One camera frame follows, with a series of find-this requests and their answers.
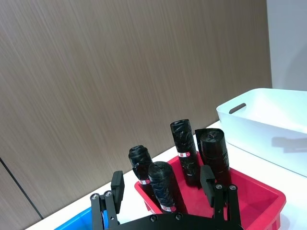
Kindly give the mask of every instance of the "table surface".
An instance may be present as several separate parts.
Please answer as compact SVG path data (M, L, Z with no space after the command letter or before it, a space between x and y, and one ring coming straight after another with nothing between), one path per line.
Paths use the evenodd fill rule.
M209 127L221 128L220 122ZM278 165L270 163L248 152L245 152L227 143L230 167L236 169L256 180L259 180L273 188L282 191L287 199L286 205L281 212L281 230L307 229L307 177L289 171ZM176 147L161 153L153 158L153 161L169 161L177 156ZM125 192L121 203L118 220L125 223L150 215L146 209L142 197L134 189L137 178L133 171L124 174ZM90 195L93 193L103 194L110 190L110 184L98 188L90 194L64 207L58 212L41 220L27 230L53 230L72 217L91 206Z

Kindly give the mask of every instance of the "red tray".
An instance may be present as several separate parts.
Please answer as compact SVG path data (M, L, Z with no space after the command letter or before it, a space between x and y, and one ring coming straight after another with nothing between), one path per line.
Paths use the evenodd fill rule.
M203 165L199 154L198 158L200 165ZM213 209L210 207L203 189L187 186L178 157L171 159L168 163L173 167L188 213L212 217ZM234 169L230 169L230 173L232 183L238 186L242 227L245 230L278 230L280 228L280 212L286 203L285 195ZM155 214L162 213L160 207L157 207L142 190L139 182L134 187L143 197L148 210Z

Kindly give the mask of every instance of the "white label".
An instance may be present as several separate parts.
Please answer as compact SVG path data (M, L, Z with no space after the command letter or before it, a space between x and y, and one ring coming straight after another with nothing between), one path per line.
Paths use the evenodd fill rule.
M178 156L179 157L189 157L191 154L189 152L179 152Z
M144 180L144 181L139 181L140 182L140 184L149 184L150 183L150 180Z
M172 207L166 207L166 206L163 206L161 205L161 208L167 212L175 212L176 211L176 207L175 206L172 206Z

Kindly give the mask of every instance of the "white basket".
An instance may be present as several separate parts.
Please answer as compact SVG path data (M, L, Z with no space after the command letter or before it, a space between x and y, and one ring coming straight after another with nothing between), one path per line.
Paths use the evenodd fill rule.
M216 110L228 143L307 176L307 92L254 89Z

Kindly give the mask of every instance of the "screw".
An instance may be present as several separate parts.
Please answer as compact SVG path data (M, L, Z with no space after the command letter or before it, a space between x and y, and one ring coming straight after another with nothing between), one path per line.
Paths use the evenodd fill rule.
M151 215L149 219L151 222L155 222L158 219L158 217L156 215Z
M106 192L106 196L111 196L112 193L111 192Z
M181 220L182 214L181 214L181 213L177 213L177 214L175 215L175 218L176 218L176 220Z
M92 195L92 200L96 200L99 196L97 194Z
M230 190L236 190L236 187L234 185L229 186Z

